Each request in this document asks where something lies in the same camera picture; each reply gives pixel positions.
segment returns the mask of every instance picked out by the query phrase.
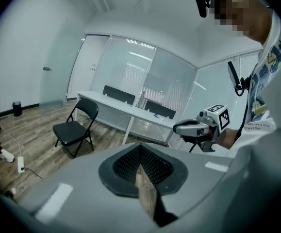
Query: black folding chair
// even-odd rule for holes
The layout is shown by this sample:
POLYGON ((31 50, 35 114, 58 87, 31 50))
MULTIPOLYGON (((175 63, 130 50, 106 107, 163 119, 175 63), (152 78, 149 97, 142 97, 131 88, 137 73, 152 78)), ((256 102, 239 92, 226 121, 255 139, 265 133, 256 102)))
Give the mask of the black folding chair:
POLYGON ((95 104, 93 101, 88 99, 81 99, 73 108, 70 116, 68 117, 65 123, 56 124, 53 126, 53 131, 58 138, 55 147, 57 146, 58 141, 60 141, 64 147, 80 142, 76 150, 76 153, 74 155, 72 155, 72 153, 66 148, 68 152, 72 155, 72 157, 75 158, 82 145, 82 142, 84 140, 87 141, 86 139, 89 137, 91 142, 89 141, 87 142, 92 145, 92 150, 94 151, 90 128, 93 122, 95 121, 97 114, 98 114, 97 104, 95 104), (87 113, 88 116, 92 119, 92 122, 90 123, 87 129, 77 121, 73 120, 72 113, 74 112, 75 109, 82 110, 83 112, 87 113))

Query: white wall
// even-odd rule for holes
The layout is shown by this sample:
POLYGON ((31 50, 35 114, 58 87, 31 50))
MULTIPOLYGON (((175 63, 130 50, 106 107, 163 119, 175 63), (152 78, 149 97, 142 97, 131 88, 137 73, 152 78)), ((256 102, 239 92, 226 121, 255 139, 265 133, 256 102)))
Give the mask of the white wall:
POLYGON ((159 46, 198 67, 199 35, 185 22, 158 13, 133 10, 95 15, 85 33, 115 34, 159 46))
POLYGON ((244 52, 262 49, 259 42, 253 41, 239 32, 232 31, 229 26, 218 25, 210 15, 196 29, 196 33, 202 35, 200 41, 199 67, 205 67, 227 57, 244 52))
POLYGON ((65 20, 82 29, 93 9, 87 0, 13 0, 0 17, 0 112, 39 103, 42 67, 65 20))
POLYGON ((76 98, 77 91, 91 90, 93 78, 108 39, 108 36, 100 35, 88 35, 86 37, 72 70, 68 98, 76 98))

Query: baseboard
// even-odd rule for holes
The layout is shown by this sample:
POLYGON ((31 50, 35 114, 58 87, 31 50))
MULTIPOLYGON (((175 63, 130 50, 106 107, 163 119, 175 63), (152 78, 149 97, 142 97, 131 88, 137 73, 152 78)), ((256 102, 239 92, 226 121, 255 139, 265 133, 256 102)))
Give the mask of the baseboard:
MULTIPOLYGON (((39 107, 39 103, 24 106, 24 107, 22 107, 22 110, 24 111, 24 110, 32 109, 35 107, 39 107)), ((11 114, 13 114, 13 109, 0 112, 0 117, 5 117, 5 116, 11 115, 11 114)))

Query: black strap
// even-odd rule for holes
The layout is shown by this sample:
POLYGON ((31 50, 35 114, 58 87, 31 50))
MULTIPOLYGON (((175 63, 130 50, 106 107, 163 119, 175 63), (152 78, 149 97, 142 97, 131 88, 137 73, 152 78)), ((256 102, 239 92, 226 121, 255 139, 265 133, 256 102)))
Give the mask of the black strap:
POLYGON ((243 129, 244 124, 245 124, 245 121, 246 121, 247 110, 248 110, 248 101, 247 101, 247 103, 246 103, 246 109, 245 109, 245 113, 244 113, 243 122, 242 122, 242 125, 240 126, 240 128, 239 128, 239 130, 238 130, 238 132, 237 132, 237 134, 236 134, 235 141, 236 141, 236 140, 241 136, 241 134, 242 134, 242 129, 243 129))
POLYGON ((193 148, 195 147, 196 143, 193 144, 192 148, 190 149, 189 153, 191 153, 191 151, 193 150, 193 148))

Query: white t-shirt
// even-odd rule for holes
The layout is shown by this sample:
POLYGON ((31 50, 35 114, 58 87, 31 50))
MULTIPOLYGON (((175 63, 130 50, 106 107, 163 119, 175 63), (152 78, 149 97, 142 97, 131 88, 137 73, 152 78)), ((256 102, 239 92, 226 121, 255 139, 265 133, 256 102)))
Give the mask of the white t-shirt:
POLYGON ((226 154, 234 158, 242 146, 253 144, 276 129, 275 122, 260 97, 261 91, 281 69, 281 19, 273 12, 270 34, 258 54, 258 64, 251 75, 247 97, 248 110, 241 136, 226 154))

